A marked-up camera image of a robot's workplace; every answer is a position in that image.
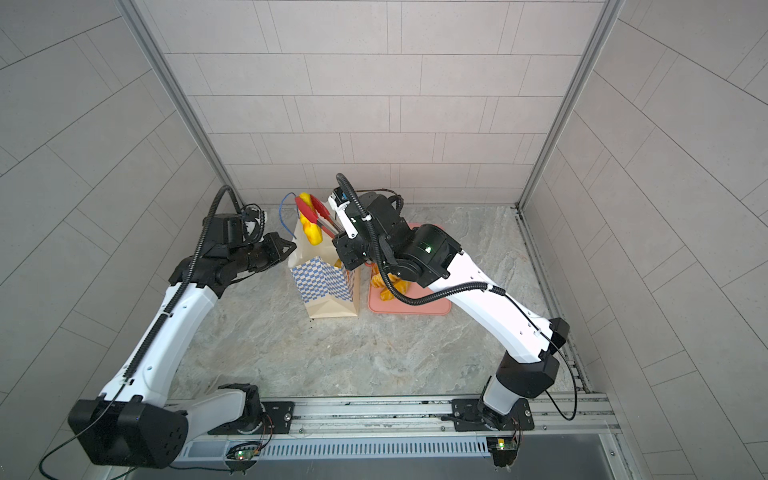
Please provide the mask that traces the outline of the yellow oblong bread roll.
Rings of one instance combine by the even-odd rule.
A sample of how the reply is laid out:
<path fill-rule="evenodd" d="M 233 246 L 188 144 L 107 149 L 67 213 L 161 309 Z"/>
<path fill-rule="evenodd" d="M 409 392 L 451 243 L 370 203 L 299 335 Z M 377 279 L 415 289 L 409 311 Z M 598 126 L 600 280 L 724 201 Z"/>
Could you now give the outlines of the yellow oblong bread roll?
<path fill-rule="evenodd" d="M 300 222 L 307 240 L 311 245 L 319 245 L 323 240 L 323 232 L 321 227 L 316 224 L 317 212 L 312 204 L 311 196 L 307 192 L 302 192 L 297 203 Z"/>

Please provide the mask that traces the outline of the blue checkered paper bag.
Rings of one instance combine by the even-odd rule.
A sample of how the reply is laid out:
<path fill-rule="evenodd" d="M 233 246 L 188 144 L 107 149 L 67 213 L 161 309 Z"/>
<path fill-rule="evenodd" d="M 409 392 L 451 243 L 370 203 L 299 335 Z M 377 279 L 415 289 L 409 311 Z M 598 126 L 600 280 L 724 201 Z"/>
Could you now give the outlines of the blue checkered paper bag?
<path fill-rule="evenodd" d="M 297 248 L 288 258 L 288 268 L 309 318 L 358 316 L 359 276 L 343 266 L 333 238 L 323 232 L 322 242 L 311 245 L 304 234 L 299 210 L 294 236 Z"/>

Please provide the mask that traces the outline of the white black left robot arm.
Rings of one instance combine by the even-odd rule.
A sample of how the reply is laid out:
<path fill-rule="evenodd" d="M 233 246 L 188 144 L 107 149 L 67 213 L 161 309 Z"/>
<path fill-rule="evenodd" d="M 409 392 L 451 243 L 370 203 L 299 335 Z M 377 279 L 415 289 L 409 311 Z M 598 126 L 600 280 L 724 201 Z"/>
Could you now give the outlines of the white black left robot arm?
<path fill-rule="evenodd" d="M 162 469 L 200 435 L 270 431 L 255 385 L 231 383 L 179 404 L 168 399 L 185 352 L 224 291 L 240 274 L 266 271 L 296 248 L 270 232 L 240 245 L 207 241 L 199 255 L 178 264 L 129 359 L 96 398 L 77 401 L 69 413 L 67 422 L 93 464 Z"/>

